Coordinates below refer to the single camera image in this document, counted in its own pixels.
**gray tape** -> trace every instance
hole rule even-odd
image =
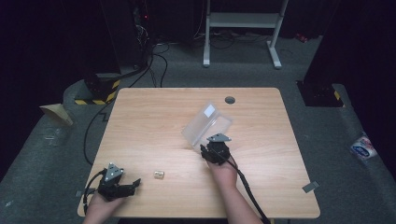
[[[311,183],[305,185],[305,186],[303,187],[303,190],[305,191],[305,193],[307,193],[307,192],[309,192],[309,191],[311,191],[311,190],[313,190],[313,189],[317,189],[318,187],[319,187],[318,182],[317,182],[317,181],[314,181],[314,182],[311,182]]]

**small beige object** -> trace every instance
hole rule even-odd
[[[164,175],[165,175],[164,171],[154,171],[154,178],[163,179]]]

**person's hand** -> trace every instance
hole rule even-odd
[[[236,165],[233,157],[229,158],[229,161]],[[228,162],[224,162],[222,165],[217,165],[210,161],[206,161],[210,168],[210,171],[218,184],[219,189],[235,189],[237,172]]]
[[[104,223],[124,201],[125,198],[118,198],[108,202],[100,193],[95,192],[91,198],[83,223]]]

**wooden table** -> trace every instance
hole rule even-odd
[[[235,103],[225,103],[227,96]],[[114,162],[125,171],[120,184],[142,179],[115,216],[225,217],[205,160],[181,133],[208,101],[233,119],[226,133],[233,140],[226,144],[265,215],[318,217],[314,192],[302,189],[311,181],[274,88],[120,90],[89,177]],[[164,179],[154,178],[155,171]],[[240,179],[237,186],[254,207]],[[82,204],[78,214],[84,216]]]

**white metal stand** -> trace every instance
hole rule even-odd
[[[207,0],[204,67],[209,67],[210,65],[210,27],[250,27],[274,29],[272,39],[267,41],[267,46],[274,62],[274,67],[280,69],[282,65],[277,57],[275,43],[279,35],[288,2],[289,0],[283,0],[279,13],[218,13],[210,12],[210,0]]]

